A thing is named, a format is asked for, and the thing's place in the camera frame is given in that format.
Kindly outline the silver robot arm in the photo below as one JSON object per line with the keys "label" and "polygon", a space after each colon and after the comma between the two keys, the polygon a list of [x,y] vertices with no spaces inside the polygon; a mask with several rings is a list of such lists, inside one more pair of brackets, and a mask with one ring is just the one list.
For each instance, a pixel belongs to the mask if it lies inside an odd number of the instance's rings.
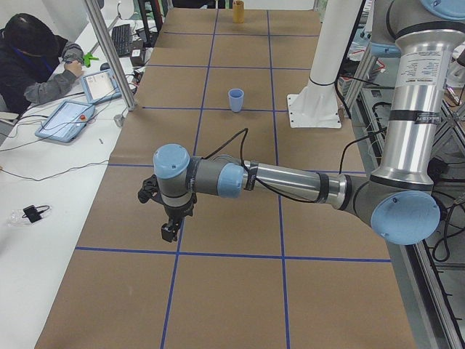
{"label": "silver robot arm", "polygon": [[376,1],[373,51],[400,50],[381,163],[367,180],[341,174],[260,164],[222,156],[191,156],[178,144],[160,147],[154,173],[145,181],[168,222],[165,241],[177,239],[199,193],[236,198],[262,186],[294,201],[330,204],[349,212],[393,244],[431,236],[440,222],[427,167],[453,50],[464,41],[462,1]]}

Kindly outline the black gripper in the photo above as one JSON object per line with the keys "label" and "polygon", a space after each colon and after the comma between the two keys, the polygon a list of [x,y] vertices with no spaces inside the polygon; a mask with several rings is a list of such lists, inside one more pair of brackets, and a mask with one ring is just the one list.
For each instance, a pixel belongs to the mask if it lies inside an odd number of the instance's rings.
{"label": "black gripper", "polygon": [[178,233],[182,227],[182,220],[193,216],[193,203],[186,203],[182,206],[169,206],[164,204],[164,210],[168,216],[168,222],[161,226],[161,237],[164,241],[178,241]]}

